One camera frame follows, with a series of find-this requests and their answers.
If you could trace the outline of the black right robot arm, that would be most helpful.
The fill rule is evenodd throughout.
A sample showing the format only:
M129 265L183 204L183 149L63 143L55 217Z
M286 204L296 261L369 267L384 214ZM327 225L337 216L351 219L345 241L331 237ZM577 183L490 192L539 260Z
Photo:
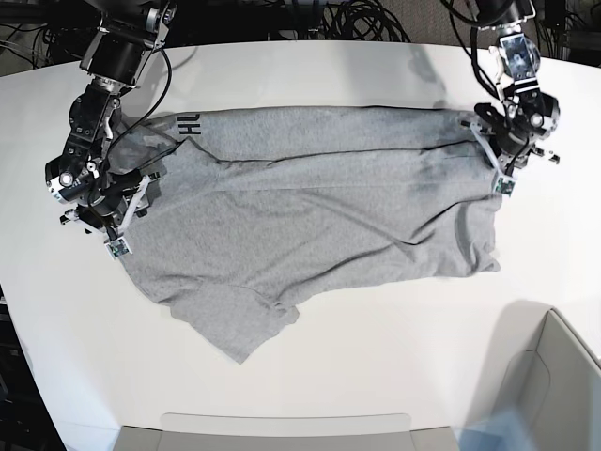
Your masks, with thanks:
M162 50L177 11L174 1L95 1L100 13L96 36L80 67L90 83L69 110L69 136L62 153L45 166L50 194L72 210L62 222L81 221L85 229L115 240L137 209L143 192L137 169L110 175L110 155L124 134L121 99L138 86L148 59Z

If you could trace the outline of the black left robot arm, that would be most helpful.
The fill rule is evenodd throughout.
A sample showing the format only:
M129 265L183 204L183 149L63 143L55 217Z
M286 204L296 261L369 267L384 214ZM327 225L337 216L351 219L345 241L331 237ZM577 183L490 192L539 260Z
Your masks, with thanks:
M557 128L560 106L556 98L541 91L537 72L541 56L535 44L527 38L522 25L535 17L530 1L478 1L477 14L469 17L455 8L453 1L444 1L452 27L460 21L470 28L470 47L466 50L478 84L502 107L478 103L475 114L483 125L497 161L499 171L511 177L525 167L529 156L544 151L537 143L547 139ZM478 59L478 33L491 30L497 37L489 52L496 58L497 74L490 78Z

